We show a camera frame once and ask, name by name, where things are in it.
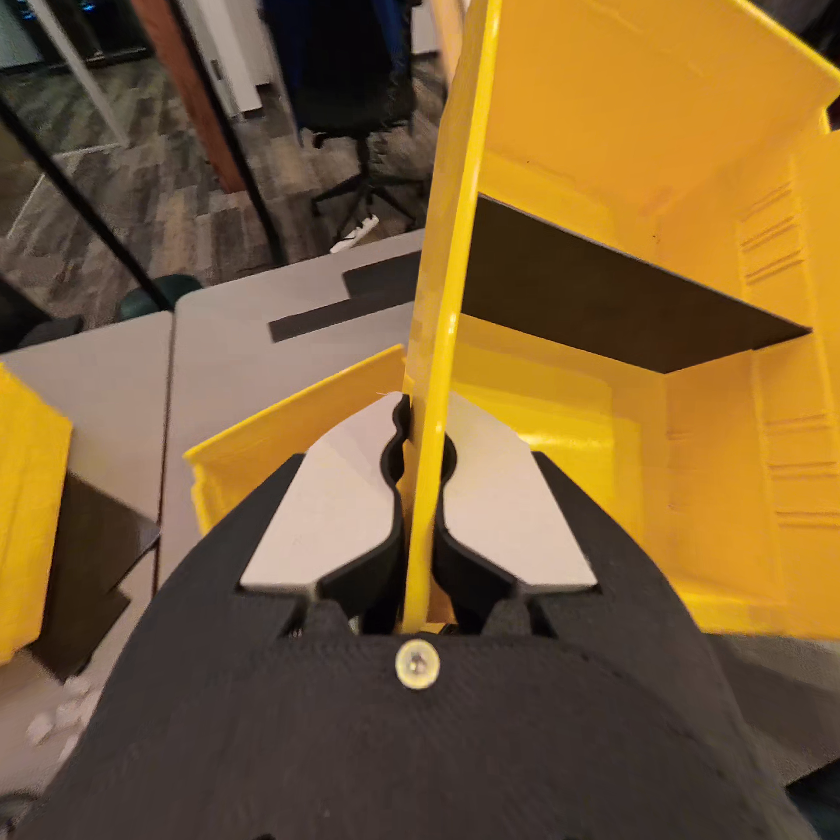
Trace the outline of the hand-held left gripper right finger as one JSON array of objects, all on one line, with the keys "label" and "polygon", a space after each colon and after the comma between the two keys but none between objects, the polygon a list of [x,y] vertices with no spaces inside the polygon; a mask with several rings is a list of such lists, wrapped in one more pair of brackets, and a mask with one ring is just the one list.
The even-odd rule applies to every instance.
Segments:
[{"label": "hand-held left gripper right finger", "polygon": [[457,634],[479,634],[504,602],[599,592],[543,461],[513,427],[449,394],[432,574]]}]

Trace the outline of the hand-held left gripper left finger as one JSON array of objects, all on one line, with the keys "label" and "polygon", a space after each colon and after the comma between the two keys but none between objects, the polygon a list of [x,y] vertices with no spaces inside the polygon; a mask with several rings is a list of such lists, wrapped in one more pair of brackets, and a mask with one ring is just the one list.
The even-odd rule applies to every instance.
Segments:
[{"label": "hand-held left gripper left finger", "polygon": [[239,589],[302,606],[335,602],[364,634],[396,630],[405,587],[403,446],[407,394],[388,392],[334,425],[304,455]]}]

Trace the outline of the yellow plastic bin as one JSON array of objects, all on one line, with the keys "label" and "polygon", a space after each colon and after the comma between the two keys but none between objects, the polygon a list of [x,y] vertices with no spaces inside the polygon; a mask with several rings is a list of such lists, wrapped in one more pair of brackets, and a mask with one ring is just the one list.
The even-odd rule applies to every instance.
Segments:
[{"label": "yellow plastic bin", "polygon": [[[838,69],[747,2],[473,2],[407,347],[188,450],[202,535],[388,392],[406,632],[434,604],[448,396],[513,427],[708,633],[838,640]],[[479,195],[812,329],[659,374],[462,312]]]},{"label": "yellow plastic bin", "polygon": [[41,631],[71,434],[1,366],[1,665]]}]

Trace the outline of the black divider panel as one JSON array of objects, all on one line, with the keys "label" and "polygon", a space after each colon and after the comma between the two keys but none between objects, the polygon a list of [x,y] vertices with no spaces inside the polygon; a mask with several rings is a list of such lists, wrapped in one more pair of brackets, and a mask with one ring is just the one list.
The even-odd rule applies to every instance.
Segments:
[{"label": "black divider panel", "polygon": [[812,333],[483,195],[462,312],[659,374]]}]

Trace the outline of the dark green stool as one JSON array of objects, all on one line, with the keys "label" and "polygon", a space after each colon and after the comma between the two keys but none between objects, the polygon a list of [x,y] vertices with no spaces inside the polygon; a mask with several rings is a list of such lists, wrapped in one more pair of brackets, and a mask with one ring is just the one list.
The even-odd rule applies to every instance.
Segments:
[{"label": "dark green stool", "polygon": [[[152,280],[155,288],[160,292],[174,309],[176,303],[189,293],[200,291],[203,285],[194,276],[175,274]],[[161,310],[146,290],[136,287],[129,291],[120,301],[117,309],[117,320],[125,322],[155,314]]]}]

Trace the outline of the white power strip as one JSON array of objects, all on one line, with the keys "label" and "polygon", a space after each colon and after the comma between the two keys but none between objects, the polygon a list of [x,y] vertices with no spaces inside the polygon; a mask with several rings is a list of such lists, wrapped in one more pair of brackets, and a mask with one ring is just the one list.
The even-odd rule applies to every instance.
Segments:
[{"label": "white power strip", "polygon": [[379,224],[380,218],[378,218],[378,216],[371,214],[365,217],[363,221],[357,223],[357,225],[353,227],[348,234],[336,240],[330,248],[330,254],[335,255],[342,253],[359,245],[370,235],[370,233],[377,229]]}]

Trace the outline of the black metal pole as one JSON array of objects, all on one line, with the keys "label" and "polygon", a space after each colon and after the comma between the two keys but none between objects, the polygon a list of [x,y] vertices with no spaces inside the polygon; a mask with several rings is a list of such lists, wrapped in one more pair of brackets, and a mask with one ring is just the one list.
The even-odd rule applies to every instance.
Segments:
[{"label": "black metal pole", "polygon": [[35,136],[21,122],[4,98],[1,98],[1,120],[3,126],[13,135],[16,142],[27,155],[41,168],[52,181],[54,187],[68,201],[74,211],[87,223],[89,228],[100,238],[113,257],[131,274],[144,294],[152,301],[158,311],[174,311],[172,304],[162,291],[148,277],[137,259],[126,249],[91,205],[88,199],[67,179],[66,174],[52,157],[39,144]]}]

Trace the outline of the black office chair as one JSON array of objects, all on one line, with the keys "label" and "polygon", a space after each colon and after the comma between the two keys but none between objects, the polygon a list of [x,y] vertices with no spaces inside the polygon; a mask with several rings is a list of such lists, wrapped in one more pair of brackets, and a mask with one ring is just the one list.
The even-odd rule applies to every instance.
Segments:
[{"label": "black office chair", "polygon": [[408,230],[417,221],[390,187],[410,186],[427,194],[427,181],[387,175],[371,168],[371,141],[400,128],[413,128],[412,16],[420,2],[265,1],[261,15],[276,52],[292,118],[308,131],[316,149],[329,140],[353,142],[359,170],[310,199],[321,203],[352,195],[350,210],[335,241],[360,210],[375,198],[404,216]]}]

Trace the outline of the brown wooden post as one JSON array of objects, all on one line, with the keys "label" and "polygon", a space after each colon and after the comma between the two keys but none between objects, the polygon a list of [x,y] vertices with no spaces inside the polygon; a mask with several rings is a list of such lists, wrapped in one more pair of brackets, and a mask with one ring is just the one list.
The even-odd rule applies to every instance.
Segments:
[{"label": "brown wooden post", "polygon": [[243,192],[245,181],[224,133],[221,108],[180,6],[170,1],[132,1],[131,5],[177,89],[219,185],[226,193]]}]

